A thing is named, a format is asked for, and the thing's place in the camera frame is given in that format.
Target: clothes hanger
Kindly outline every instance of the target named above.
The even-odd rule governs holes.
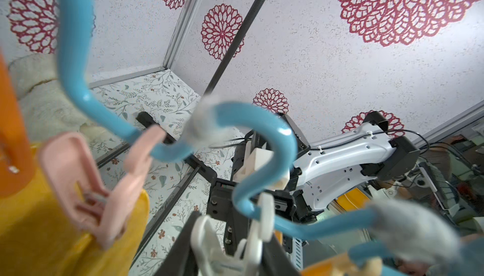
[[[92,27],[92,0],[59,0],[61,8],[57,68],[59,81],[68,98],[89,118],[133,143],[141,131],[120,119],[97,101],[84,81]],[[291,128],[276,115],[247,103],[208,103],[197,107],[181,138],[172,145],[157,144],[151,155],[165,162],[179,161],[221,128],[253,128],[271,144],[274,155],[259,170],[240,182],[233,192],[234,206],[245,216],[260,220],[260,208],[250,198],[275,183],[290,168],[296,154],[296,139]],[[301,239],[317,239],[343,231],[368,228],[381,221],[375,209],[364,209],[310,225],[296,224],[275,217],[275,229]]]
[[[131,147],[124,161],[126,175],[112,191],[101,180],[89,146],[78,132],[65,132],[46,141],[38,161],[58,202],[70,221],[109,249],[125,230],[153,158],[149,152],[166,132],[151,126]]]

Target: white hanger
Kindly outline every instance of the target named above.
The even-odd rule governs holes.
[[[190,244],[203,276],[253,276],[262,259],[262,243],[269,242],[274,231],[274,197],[261,193],[257,201],[260,221],[252,220],[247,240],[242,239],[234,256],[223,253],[210,216],[200,216],[192,230]]]

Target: pink hanger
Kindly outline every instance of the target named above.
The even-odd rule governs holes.
[[[111,192],[105,188],[80,133],[66,132],[48,140],[38,152],[39,163],[72,223],[108,249],[124,233],[153,161],[149,153],[165,136],[158,125],[143,132],[124,160],[126,175]]]

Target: black bracket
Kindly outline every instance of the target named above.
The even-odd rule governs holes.
[[[420,150],[404,136],[397,137],[389,143],[393,148],[396,148],[393,154],[381,163],[361,164],[363,175],[377,176],[381,181],[388,181],[413,169],[420,155]]]
[[[199,212],[192,212],[188,217],[173,247],[166,255],[161,267],[154,276],[196,276],[198,265],[190,247],[190,236]],[[273,235],[268,243],[263,243],[262,262],[259,267],[260,276],[299,276],[299,272],[287,260],[284,250]]]
[[[388,131],[388,120],[378,111],[372,111],[365,116],[363,122],[369,122],[372,125],[377,125],[383,132]]]
[[[233,255],[240,240],[247,238],[249,231],[249,219],[240,214],[232,204],[232,191],[236,182],[227,181],[221,178],[215,179],[210,187],[209,201],[207,203],[207,214],[213,219],[226,222],[224,233],[224,248],[228,255]],[[287,191],[269,191],[274,196],[274,206],[277,215],[292,220],[296,213],[294,198]],[[257,202],[258,196],[251,200]],[[292,240],[287,239],[290,244],[287,251],[292,248]]]

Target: black pole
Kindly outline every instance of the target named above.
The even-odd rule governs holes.
[[[242,40],[244,39],[245,34],[249,30],[250,25],[252,25],[252,22],[256,18],[257,13],[259,13],[259,10],[262,7],[264,1],[266,0],[255,0],[254,3],[252,3],[252,6],[250,7],[247,16],[245,17],[245,20],[242,22],[239,31],[237,31],[237,33],[235,34],[232,44],[230,44],[230,46],[228,47],[227,52],[225,53],[222,61],[220,62],[220,65],[217,67],[217,70],[215,71],[214,76],[210,80],[210,83],[207,86],[204,95],[208,95],[214,90],[216,84],[220,80],[220,77],[227,68],[228,63],[234,56],[240,43],[242,43]]]
[[[155,216],[153,216],[153,218],[148,222],[148,225],[146,225],[146,230],[143,233],[143,238],[141,240],[141,243],[139,244],[138,250],[136,251],[133,261],[131,262],[130,268],[135,264],[138,257],[146,248],[146,246],[148,245],[149,241],[154,236],[156,231],[158,231],[158,228],[160,227],[160,225],[163,223],[163,221],[165,221],[166,217],[173,209],[177,201],[180,199],[181,195],[185,192],[186,188],[190,185],[190,183],[192,182],[195,175],[197,175],[199,170],[200,170],[200,167],[196,167],[192,171],[192,173],[190,173],[186,181],[182,183],[180,189],[176,192],[175,196],[171,200],[169,200],[166,207],[163,210],[156,212]]]

